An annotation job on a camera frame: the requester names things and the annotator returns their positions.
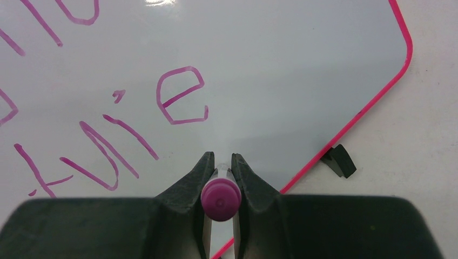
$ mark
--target purple marker cap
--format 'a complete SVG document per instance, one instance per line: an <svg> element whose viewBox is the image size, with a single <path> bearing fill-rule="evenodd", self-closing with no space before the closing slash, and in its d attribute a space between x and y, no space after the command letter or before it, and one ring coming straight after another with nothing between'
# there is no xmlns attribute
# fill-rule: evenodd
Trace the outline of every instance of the purple marker cap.
<svg viewBox="0 0 458 259"><path fill-rule="evenodd" d="M227 178L209 181L200 195L205 214L215 221L226 221L239 210L241 193L237 184Z"/></svg>

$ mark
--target black bracket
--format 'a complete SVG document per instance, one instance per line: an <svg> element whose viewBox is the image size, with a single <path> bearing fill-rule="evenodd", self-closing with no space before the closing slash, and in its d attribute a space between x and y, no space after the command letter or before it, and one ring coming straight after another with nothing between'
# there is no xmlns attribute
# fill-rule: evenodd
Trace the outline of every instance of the black bracket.
<svg viewBox="0 0 458 259"><path fill-rule="evenodd" d="M339 177L349 178L356 171L352 158L342 144L338 144L335 148L331 147L320 160Z"/></svg>

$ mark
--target pink border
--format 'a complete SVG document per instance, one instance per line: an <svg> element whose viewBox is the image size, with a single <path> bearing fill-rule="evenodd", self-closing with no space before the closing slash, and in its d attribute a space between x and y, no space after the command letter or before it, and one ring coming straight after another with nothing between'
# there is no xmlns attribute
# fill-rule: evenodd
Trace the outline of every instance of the pink border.
<svg viewBox="0 0 458 259"><path fill-rule="evenodd" d="M307 171L316 163L318 160L332 147L334 144L345 134L347 131L353 127L353 125L356 124L356 122L361 119L361 117L366 114L367 111L369 111L372 106L374 106L375 103L377 103L382 96L388 92L388 90L393 87L393 85L399 81L399 79L406 73L407 68L409 67L410 61L412 60L412 54L413 54L413 43L412 43L412 38L410 37L410 33L407 29L406 23L404 21L404 18L402 18L401 10L399 10L398 3L396 0L388 0L389 4L391 5L391 8L393 9L394 16L396 17L396 20L398 21L399 28L401 29L402 35L404 36L404 40L406 41L407 45L407 55L406 55L406 61L404 63L404 66L401 68L401 70L397 73L397 75L391 79L391 81L380 91L364 108L359 112L343 129L340 130L340 132L337 133L333 139L330 140L324 148L318 152L318 154L315 155L314 158L310 160L302 169L297 173L296 176L294 176L291 181L283 187L283 189L280 190L281 193L287 192L291 187L293 187L294 184L296 184L299 179L307 173ZM213 257L212 259L218 259L223 253L234 243L234 238L229 240Z"/></svg>

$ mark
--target whiteboard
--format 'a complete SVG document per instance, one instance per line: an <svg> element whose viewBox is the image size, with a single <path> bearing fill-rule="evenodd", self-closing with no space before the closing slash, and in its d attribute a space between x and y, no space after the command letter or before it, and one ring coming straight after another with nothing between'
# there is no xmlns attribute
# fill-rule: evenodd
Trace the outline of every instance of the whiteboard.
<svg viewBox="0 0 458 259"><path fill-rule="evenodd" d="M282 188L402 68L393 3L1 1L0 221L35 197L153 197L205 151Z"/></svg>

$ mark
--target marker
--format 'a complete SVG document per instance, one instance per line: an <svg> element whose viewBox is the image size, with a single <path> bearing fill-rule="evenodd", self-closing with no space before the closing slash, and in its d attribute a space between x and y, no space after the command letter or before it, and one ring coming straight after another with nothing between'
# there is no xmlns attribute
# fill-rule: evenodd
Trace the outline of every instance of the marker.
<svg viewBox="0 0 458 259"><path fill-rule="evenodd" d="M215 221L226 221L239 210L242 195L231 169L219 164L200 194L205 214Z"/></svg>

